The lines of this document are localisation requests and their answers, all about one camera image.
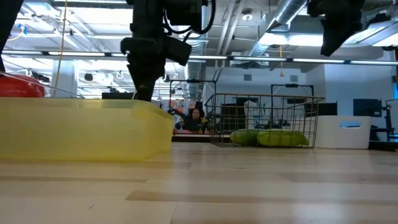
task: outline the translucent yellow container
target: translucent yellow container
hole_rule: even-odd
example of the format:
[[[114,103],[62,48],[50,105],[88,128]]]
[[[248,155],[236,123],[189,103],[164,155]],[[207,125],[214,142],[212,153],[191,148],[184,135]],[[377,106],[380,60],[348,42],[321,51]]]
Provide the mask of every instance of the translucent yellow container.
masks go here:
[[[143,101],[0,98],[0,158],[141,161],[170,150],[173,126]]]

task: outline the white bin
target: white bin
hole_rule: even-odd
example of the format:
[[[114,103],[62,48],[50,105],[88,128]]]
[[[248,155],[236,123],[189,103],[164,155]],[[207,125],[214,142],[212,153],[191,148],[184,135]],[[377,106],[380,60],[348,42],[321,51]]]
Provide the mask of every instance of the white bin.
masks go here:
[[[315,147],[328,149],[367,149],[371,117],[319,116]]]

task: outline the wooden floor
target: wooden floor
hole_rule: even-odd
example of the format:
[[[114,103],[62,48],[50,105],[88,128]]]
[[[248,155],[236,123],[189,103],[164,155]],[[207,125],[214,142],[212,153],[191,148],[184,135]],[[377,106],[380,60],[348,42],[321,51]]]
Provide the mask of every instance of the wooden floor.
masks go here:
[[[398,223],[398,155],[174,144],[137,164],[0,162],[4,224]]]

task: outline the white wall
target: white wall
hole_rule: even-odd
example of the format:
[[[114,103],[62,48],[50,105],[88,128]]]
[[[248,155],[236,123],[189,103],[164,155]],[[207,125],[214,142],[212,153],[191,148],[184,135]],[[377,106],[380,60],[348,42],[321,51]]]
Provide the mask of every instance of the white wall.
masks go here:
[[[208,79],[213,76],[214,70],[208,70]],[[270,95],[272,84],[288,84],[292,83],[290,81],[291,75],[298,75],[298,84],[305,84],[305,74],[300,71],[300,69],[283,69],[284,76],[280,75],[281,70],[275,69],[270,71],[269,69],[249,69],[243,70],[241,68],[225,68],[220,76],[217,83],[217,93],[230,93],[235,95],[218,95],[216,97],[215,103],[217,107],[220,107],[225,103],[235,103],[236,97],[253,97],[259,98],[259,103],[262,107],[271,107],[271,97],[258,95]],[[251,74],[252,81],[244,81],[244,74]],[[210,97],[212,94],[207,88],[204,92],[204,98]],[[294,95],[294,96],[310,96],[302,88],[286,88],[280,87],[277,95]],[[282,99],[274,98],[274,107],[282,107]],[[282,116],[282,110],[275,110],[274,114]]]
[[[319,65],[305,74],[305,80],[308,85],[314,86],[314,95],[317,97],[326,97],[325,85],[325,66]]]
[[[389,52],[378,60],[390,60]],[[391,76],[395,67],[374,65],[321,65],[306,74],[307,84],[315,85],[316,95],[325,93],[326,102],[338,102],[338,115],[353,115],[354,99],[393,98]],[[373,118],[372,124],[380,128],[386,126],[385,112],[381,118]]]

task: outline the person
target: person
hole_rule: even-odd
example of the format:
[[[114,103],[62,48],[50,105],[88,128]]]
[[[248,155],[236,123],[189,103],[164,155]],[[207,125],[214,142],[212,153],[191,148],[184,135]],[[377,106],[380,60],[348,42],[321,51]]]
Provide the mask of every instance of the person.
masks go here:
[[[207,126],[207,121],[204,119],[204,115],[200,113],[199,109],[193,109],[190,110],[188,115],[185,115],[175,109],[171,110],[171,113],[177,114],[181,116],[183,121],[177,123],[175,125],[176,129],[184,129],[191,131],[193,133],[204,133],[206,126]]]

